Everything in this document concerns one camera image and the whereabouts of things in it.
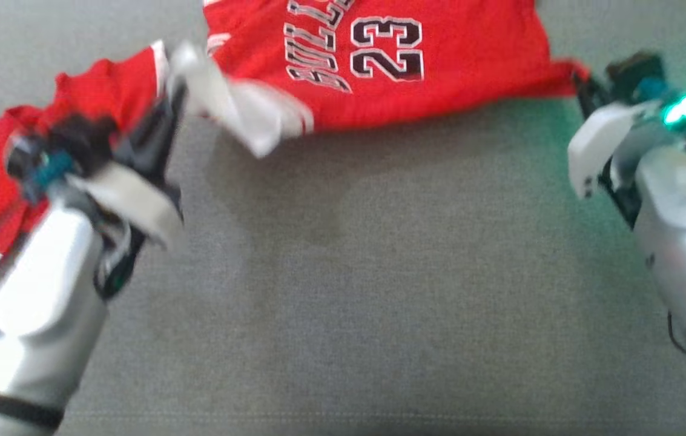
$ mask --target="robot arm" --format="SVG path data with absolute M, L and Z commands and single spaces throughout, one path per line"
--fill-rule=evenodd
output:
M 188 44 L 174 57 L 209 62 Z M 114 151 L 113 124 L 77 116 L 13 140 L 8 173 L 49 207 L 0 283 L 0 436 L 57 431 L 144 242 L 172 248 L 182 230 L 165 170 L 185 77 L 172 71 L 166 89 Z
M 686 94 L 667 90 L 660 63 L 638 55 L 611 67 L 615 88 L 627 91 L 587 113 L 569 174 L 581 199 L 599 188 L 611 196 L 686 340 Z

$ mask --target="bulls jersey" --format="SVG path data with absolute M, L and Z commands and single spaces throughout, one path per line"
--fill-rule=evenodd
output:
M 72 113 L 93 119 L 112 116 L 119 129 L 130 129 L 154 102 L 167 73 L 165 47 L 157 42 L 127 61 L 99 61 L 78 76 L 58 75 L 54 101 L 47 108 L 16 107 L 0 117 L 0 259 L 17 236 L 29 231 L 44 207 L 18 202 L 16 182 L 4 169 L 5 146 L 16 130 L 47 130 Z
M 293 96 L 312 114 L 302 133 L 566 96 L 582 73 L 551 61 L 534 0 L 206 0 L 203 10 L 232 86 L 256 79 Z
M 205 0 L 203 11 L 213 62 L 171 63 L 187 75 L 191 105 L 257 156 L 313 131 L 409 122 L 502 97 L 568 96 L 572 73 L 584 74 L 572 61 L 551 61 L 534 0 Z M 167 69 L 158 42 L 127 61 L 61 74 L 47 108 L 5 112 L 0 259 L 44 210 L 16 201 L 4 171 L 8 137 L 44 131 L 74 111 L 130 129 Z

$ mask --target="gray fabric surface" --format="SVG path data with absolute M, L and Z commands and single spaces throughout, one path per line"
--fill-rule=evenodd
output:
M 662 50 L 686 2 L 542 0 L 558 55 Z M 0 111 L 199 2 L 0 2 Z M 254 160 L 188 119 L 188 243 L 147 252 L 61 434 L 686 434 L 686 359 L 607 199 L 580 203 L 573 102 L 316 136 Z

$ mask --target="green led light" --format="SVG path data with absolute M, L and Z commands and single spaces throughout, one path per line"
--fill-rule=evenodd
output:
M 686 118 L 686 96 L 672 107 L 668 108 L 663 118 L 665 124 L 676 124 Z

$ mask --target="black band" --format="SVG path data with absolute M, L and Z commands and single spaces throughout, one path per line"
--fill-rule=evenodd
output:
M 0 415 L 21 420 L 36 427 L 55 431 L 63 422 L 63 414 L 63 411 L 57 409 L 45 408 L 27 401 L 1 397 L 0 395 Z

